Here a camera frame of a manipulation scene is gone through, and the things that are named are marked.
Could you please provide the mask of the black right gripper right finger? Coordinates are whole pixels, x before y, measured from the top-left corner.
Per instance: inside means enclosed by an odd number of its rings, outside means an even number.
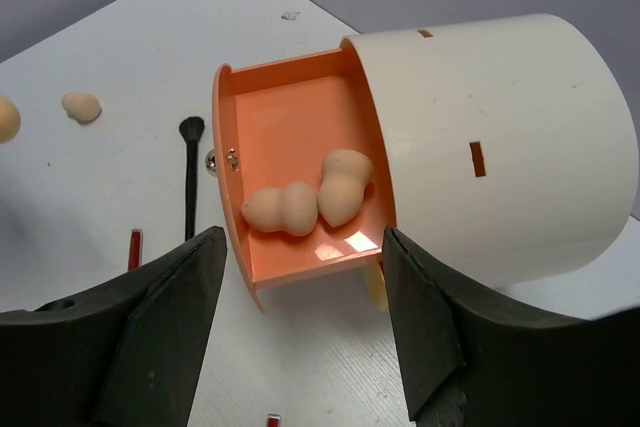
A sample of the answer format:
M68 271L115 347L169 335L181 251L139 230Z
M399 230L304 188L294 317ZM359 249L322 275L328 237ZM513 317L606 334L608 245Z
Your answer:
M418 426L635 426L639 312L596 320L509 298L389 228L383 274Z

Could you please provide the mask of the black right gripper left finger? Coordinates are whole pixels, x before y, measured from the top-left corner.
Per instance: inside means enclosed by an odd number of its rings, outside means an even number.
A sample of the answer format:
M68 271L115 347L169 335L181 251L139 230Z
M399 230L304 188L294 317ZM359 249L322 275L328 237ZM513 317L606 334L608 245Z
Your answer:
M212 227L96 287L4 312L2 424L186 425L226 257Z

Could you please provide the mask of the beige gourd makeup sponge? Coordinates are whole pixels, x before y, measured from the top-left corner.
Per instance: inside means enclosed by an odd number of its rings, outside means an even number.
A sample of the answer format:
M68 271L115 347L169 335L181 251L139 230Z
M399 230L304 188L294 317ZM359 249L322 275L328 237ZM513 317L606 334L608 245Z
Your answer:
M240 211L260 232L286 232L297 237L310 234L318 220L316 193L306 182L261 188L243 202Z

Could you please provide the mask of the yellow teardrop makeup sponge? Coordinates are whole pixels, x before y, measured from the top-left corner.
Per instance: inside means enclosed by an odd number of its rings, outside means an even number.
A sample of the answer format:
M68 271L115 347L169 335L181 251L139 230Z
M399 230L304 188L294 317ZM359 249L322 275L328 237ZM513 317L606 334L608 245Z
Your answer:
M0 143L13 140L21 128L21 115L11 99L0 95Z

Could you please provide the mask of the pink gourd makeup sponge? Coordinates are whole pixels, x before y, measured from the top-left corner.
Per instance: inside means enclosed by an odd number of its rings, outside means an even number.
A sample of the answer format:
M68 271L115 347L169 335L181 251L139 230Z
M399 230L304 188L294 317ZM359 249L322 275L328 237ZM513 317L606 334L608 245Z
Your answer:
M102 113L99 100L87 92L67 92L61 99L61 105L70 118L80 123L93 122Z

